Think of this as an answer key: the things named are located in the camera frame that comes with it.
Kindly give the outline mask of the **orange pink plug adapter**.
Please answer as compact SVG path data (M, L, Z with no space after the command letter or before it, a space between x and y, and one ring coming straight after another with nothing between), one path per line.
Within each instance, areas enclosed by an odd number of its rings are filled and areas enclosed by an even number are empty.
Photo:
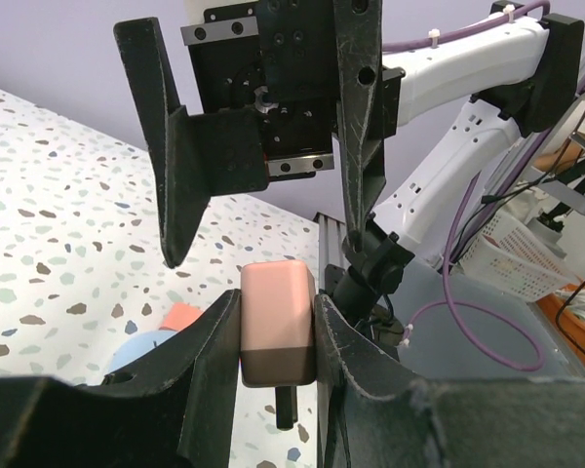
M164 318L160 329L172 332L181 332L190 327L202 315L202 310L190 304L175 303Z

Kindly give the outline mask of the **pink brown plug adapter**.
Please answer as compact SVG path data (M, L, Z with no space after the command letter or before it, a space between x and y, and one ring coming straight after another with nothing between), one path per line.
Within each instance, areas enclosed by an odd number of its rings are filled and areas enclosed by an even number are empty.
M316 378L315 279L298 259L252 263L241 271L243 383L273 388L276 427L298 422L296 388Z

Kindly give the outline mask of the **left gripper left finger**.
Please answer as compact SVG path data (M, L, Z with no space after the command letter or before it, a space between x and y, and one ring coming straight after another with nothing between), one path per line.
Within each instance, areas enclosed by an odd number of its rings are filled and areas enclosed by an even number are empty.
M239 291L224 292L100 385L0 377L0 467L227 466L240 303Z

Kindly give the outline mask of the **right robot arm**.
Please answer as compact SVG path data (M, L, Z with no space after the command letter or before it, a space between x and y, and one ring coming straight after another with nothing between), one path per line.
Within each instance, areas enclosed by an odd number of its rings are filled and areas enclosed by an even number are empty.
M554 127L577 90L585 24L493 4L449 33L386 44L378 1L197 2L181 30L203 111L180 102L159 21L117 23L168 266L214 196L338 163L350 324L398 288L445 203L494 157Z

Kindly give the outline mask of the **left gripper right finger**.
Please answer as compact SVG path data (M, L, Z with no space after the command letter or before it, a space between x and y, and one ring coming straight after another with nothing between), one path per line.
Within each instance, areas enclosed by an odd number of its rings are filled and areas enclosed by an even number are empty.
M585 467L585 378L429 380L315 299L321 467Z

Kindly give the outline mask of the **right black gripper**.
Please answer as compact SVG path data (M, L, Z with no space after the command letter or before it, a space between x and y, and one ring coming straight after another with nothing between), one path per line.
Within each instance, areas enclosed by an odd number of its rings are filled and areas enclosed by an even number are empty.
M381 65L381 14L380 1L197 7L181 35L210 113L201 115L189 115L180 102L159 21L114 25L169 267L187 257L213 197L265 189L266 158L273 177L299 173L302 160L322 170L335 141L347 241L352 249L363 245L386 183L384 141L396 131L403 77L386 75Z

